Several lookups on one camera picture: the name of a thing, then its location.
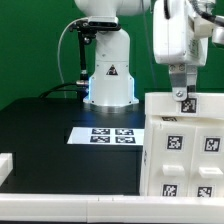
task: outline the black cable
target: black cable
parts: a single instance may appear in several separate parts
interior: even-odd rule
[[[82,89],[56,89],[56,90],[49,90],[46,91],[44,93],[42,93],[39,98],[44,99],[46,98],[48,95],[50,95],[53,92],[86,92],[86,89],[82,88]]]
[[[200,10],[197,0],[191,0],[191,5],[194,11],[200,15],[203,19],[208,20],[209,22],[216,23],[216,16],[213,16],[207,12]]]
[[[45,98],[46,96],[48,96],[50,93],[52,92],[66,92],[66,91],[69,91],[69,90],[66,90],[66,89],[63,89],[61,90],[61,88],[64,88],[64,87],[67,87],[67,86],[77,86],[77,84],[75,82],[68,82],[68,83],[64,83],[64,84],[61,84],[61,85],[58,85],[58,86],[55,86],[53,87],[52,89],[42,93],[39,98]]]
[[[169,4],[168,0],[164,0],[164,14],[166,19],[170,19],[170,11],[168,4]]]

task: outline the cable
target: cable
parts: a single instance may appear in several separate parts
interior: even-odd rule
[[[166,19],[170,19],[168,0],[164,0],[164,14]]]
[[[200,10],[197,0],[190,0],[190,3],[194,9],[194,11],[200,15],[203,19],[208,20],[209,22],[215,23],[217,25],[223,25],[221,21],[216,16],[213,16],[207,12],[203,12]]]
[[[58,71],[59,71],[59,75],[60,75],[60,79],[61,79],[61,83],[64,84],[65,83],[65,80],[64,80],[64,76],[63,76],[63,73],[62,73],[62,69],[61,69],[61,60],[60,60],[60,54],[61,54],[61,43],[62,43],[62,40],[64,38],[64,35],[66,33],[66,31],[68,30],[68,28],[75,24],[76,22],[80,21],[80,20],[85,20],[87,19],[87,17],[84,17],[82,19],[76,19],[74,21],[72,21],[71,23],[69,23],[65,29],[63,30],[61,36],[60,36],[60,39],[59,39],[59,42],[58,42],[58,50],[57,50],[57,62],[58,62]]]
[[[76,83],[73,83],[73,82],[69,82],[69,83],[64,83],[64,84],[61,84],[61,85],[58,85],[58,86],[55,86],[53,87],[52,89],[46,91],[46,92],[53,92],[53,91],[57,91],[59,90],[60,88],[63,88],[63,87],[66,87],[66,86],[76,86]]]
[[[87,88],[76,88],[76,89],[59,89],[59,88],[52,88],[44,93],[42,93],[39,98],[43,99],[46,98],[49,94],[53,93],[53,92],[86,92]]]
[[[144,27],[145,27],[145,36],[146,36],[146,44],[147,44],[147,50],[148,50],[148,54],[149,54],[149,63],[150,63],[150,69],[151,69],[151,73],[152,73],[152,80],[153,80],[153,85],[154,88],[157,88],[157,78],[156,78],[156,73],[154,70],[154,66],[152,63],[152,56],[151,56],[151,47],[150,47],[150,38],[149,38],[149,30],[148,30],[148,23],[147,23],[147,19],[146,19],[146,14],[145,14],[145,7],[144,7],[144,0],[141,0],[142,3],[142,12],[143,12],[143,19],[144,19]]]

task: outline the black table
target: black table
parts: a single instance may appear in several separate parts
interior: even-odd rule
[[[144,128],[144,105],[88,111],[72,99],[25,98],[0,112],[0,153],[14,170],[0,193],[138,195],[142,146],[68,145],[72,127]]]

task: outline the green backdrop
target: green backdrop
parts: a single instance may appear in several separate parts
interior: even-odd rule
[[[224,1],[217,0],[216,14],[224,15]],[[36,97],[60,84],[57,44],[72,20],[82,17],[73,0],[0,0],[0,109],[22,97]],[[152,15],[147,12],[152,48]],[[167,66],[153,58],[158,87],[152,81],[143,17],[121,17],[131,37],[130,72],[136,80],[136,96],[145,92],[170,91]],[[209,46],[207,65],[199,69],[198,91],[223,92],[224,51]],[[79,78],[77,34],[67,33],[62,44],[65,81]],[[88,70],[94,72],[94,44],[87,47]],[[51,97],[62,97],[54,94]]]

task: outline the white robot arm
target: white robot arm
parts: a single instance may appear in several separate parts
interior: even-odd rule
[[[150,0],[75,0],[88,17],[96,33],[95,72],[89,79],[89,95],[85,106],[97,111],[120,112],[133,110],[138,104],[134,97],[134,79],[129,74],[130,38],[119,31],[100,31],[116,27],[117,15],[136,15],[147,10]]]
[[[188,92],[195,91],[197,67],[206,64],[208,37],[213,29],[213,42],[224,43],[223,18],[211,14],[215,3],[215,0],[156,1],[154,55],[157,63],[169,65],[176,101],[184,101]]]

